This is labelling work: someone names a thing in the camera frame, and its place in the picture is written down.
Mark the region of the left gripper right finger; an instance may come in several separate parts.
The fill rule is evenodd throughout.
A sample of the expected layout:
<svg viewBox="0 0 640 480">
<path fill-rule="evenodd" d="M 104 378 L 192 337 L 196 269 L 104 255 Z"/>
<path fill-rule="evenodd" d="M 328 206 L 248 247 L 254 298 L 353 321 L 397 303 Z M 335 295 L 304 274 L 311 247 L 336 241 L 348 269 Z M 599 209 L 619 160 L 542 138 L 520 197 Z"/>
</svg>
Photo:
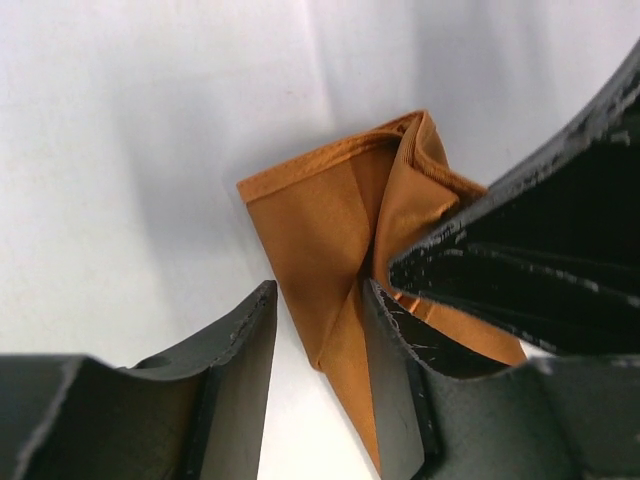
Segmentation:
<svg viewBox="0 0 640 480">
<path fill-rule="evenodd" d="M 639 360 L 538 357 L 510 367 L 363 285 L 385 479 L 635 479 Z"/>
</svg>

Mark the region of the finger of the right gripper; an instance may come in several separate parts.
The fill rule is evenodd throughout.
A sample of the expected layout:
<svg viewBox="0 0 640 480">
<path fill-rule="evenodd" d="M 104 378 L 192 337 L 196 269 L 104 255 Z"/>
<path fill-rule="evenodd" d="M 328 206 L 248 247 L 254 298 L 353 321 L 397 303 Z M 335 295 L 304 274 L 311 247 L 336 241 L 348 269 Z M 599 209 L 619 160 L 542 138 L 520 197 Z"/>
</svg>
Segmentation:
<svg viewBox="0 0 640 480">
<path fill-rule="evenodd" d="M 639 268 L 491 243 L 419 245 L 391 284 L 556 355 L 639 351 Z"/>
<path fill-rule="evenodd" d="M 485 245 L 604 278 L 639 277 L 639 49 L 547 143 L 390 265 L 435 273 L 438 256 Z"/>
</svg>

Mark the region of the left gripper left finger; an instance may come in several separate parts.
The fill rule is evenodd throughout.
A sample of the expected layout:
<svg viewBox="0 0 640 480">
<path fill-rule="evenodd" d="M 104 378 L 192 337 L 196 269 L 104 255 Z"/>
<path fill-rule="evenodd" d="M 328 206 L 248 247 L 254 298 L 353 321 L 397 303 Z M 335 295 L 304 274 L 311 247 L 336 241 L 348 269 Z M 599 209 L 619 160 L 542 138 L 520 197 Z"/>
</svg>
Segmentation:
<svg viewBox="0 0 640 480">
<path fill-rule="evenodd" d="M 278 291 L 131 368 L 88 355 L 3 355 L 5 479 L 253 479 Z"/>
</svg>

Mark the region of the orange cloth napkin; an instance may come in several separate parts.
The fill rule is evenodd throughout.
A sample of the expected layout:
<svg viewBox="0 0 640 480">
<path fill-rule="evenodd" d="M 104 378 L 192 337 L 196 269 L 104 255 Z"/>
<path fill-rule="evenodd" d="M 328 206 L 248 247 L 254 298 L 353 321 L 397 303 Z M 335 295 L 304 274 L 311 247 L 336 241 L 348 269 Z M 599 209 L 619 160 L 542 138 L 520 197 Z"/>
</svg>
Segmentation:
<svg viewBox="0 0 640 480">
<path fill-rule="evenodd" d="M 281 163 L 238 186 L 310 364 L 328 379 L 376 467 L 360 283 L 485 194 L 448 165 L 415 111 Z"/>
</svg>

